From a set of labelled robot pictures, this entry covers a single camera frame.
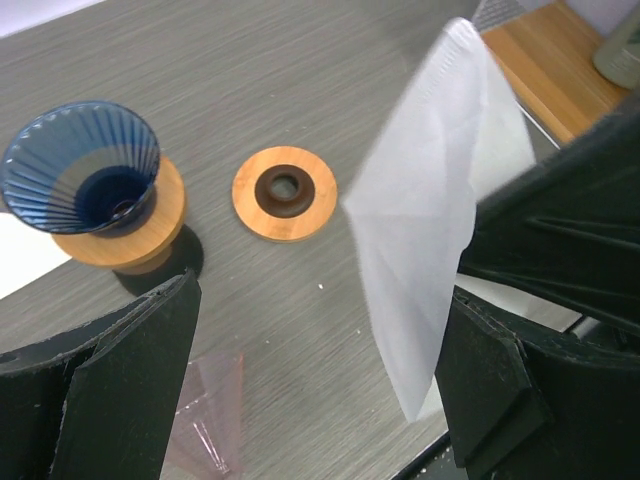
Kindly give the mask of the black cup with red lid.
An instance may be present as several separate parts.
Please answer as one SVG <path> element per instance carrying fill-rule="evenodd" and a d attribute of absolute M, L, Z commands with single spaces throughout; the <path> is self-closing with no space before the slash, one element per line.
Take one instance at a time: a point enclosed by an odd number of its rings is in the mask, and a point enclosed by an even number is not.
<path fill-rule="evenodd" d="M 196 232 L 184 225 L 171 245 L 168 258 L 158 267 L 141 274 L 115 272 L 114 275 L 129 293 L 138 296 L 186 270 L 192 270 L 199 277 L 203 264 L 203 245 Z"/>

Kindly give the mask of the white paper coffee filter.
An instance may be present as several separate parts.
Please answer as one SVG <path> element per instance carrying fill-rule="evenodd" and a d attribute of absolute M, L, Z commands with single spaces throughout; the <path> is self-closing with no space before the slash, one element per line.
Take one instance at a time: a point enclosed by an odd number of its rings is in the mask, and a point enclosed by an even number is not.
<path fill-rule="evenodd" d="M 501 68 L 470 21 L 450 20 L 342 199 L 374 339 L 409 422 L 431 412 L 477 203 L 535 162 Z"/>

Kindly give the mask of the pink clear plastic dripper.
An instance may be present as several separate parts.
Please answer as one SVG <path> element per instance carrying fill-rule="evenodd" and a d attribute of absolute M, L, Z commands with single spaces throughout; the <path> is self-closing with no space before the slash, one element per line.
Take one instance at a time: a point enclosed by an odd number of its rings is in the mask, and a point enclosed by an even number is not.
<path fill-rule="evenodd" d="M 240 479 L 243 356 L 214 351 L 186 368 L 166 460 L 197 479 Z"/>

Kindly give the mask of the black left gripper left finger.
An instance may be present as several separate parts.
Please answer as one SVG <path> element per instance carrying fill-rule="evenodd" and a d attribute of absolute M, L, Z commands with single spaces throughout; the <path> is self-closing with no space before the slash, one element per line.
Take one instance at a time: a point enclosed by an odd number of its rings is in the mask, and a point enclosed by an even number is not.
<path fill-rule="evenodd" d="M 4 479 L 157 479 L 199 315 L 187 270 L 1 355 Z"/>

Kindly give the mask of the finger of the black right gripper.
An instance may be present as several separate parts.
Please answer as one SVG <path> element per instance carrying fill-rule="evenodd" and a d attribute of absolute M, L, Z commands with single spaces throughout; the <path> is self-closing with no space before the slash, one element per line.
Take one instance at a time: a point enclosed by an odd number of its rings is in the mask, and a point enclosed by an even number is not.
<path fill-rule="evenodd" d="M 459 270 L 638 332 L 638 93 L 481 201 Z"/>

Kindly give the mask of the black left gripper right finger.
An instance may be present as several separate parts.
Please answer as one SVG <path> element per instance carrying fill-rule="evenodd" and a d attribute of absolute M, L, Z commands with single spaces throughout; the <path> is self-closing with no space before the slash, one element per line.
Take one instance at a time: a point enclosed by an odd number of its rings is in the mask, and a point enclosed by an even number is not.
<path fill-rule="evenodd" d="M 455 290 L 436 368 L 471 479 L 636 479 L 639 357 Z"/>

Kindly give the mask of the wooden board under shelf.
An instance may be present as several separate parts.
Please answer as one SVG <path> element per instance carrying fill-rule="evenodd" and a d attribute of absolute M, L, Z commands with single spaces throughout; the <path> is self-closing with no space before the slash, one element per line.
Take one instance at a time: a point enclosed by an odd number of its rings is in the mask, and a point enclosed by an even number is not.
<path fill-rule="evenodd" d="M 564 1 L 482 37 L 526 109 L 562 144 L 584 134 L 630 93 L 595 69 L 592 55 L 602 37 Z"/>

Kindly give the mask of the blue glass dripper cone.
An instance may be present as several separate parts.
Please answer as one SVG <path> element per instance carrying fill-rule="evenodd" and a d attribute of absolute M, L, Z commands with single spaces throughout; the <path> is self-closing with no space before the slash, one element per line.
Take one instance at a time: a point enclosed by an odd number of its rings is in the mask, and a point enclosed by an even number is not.
<path fill-rule="evenodd" d="M 118 103 L 77 101 L 33 119 L 1 160 L 6 212 L 45 233 L 117 228 L 146 208 L 159 173 L 156 133 Z"/>

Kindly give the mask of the grey jar on shelf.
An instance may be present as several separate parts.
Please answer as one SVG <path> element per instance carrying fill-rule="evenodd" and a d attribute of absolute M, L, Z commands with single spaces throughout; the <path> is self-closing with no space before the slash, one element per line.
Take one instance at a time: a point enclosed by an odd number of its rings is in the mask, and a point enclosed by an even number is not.
<path fill-rule="evenodd" d="M 592 60 L 596 70 L 613 84 L 631 90 L 639 85 L 639 5 L 611 32 Z"/>

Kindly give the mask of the bamboo dripper ring holder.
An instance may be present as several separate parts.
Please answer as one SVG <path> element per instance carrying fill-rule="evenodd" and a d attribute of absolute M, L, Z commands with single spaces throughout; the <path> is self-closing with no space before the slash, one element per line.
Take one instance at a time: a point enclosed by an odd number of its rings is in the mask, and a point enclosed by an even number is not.
<path fill-rule="evenodd" d="M 167 156 L 161 157 L 153 195 L 135 220 L 97 233 L 52 236 L 72 259 L 123 274 L 151 272 L 165 263 L 184 225 L 184 180 Z"/>

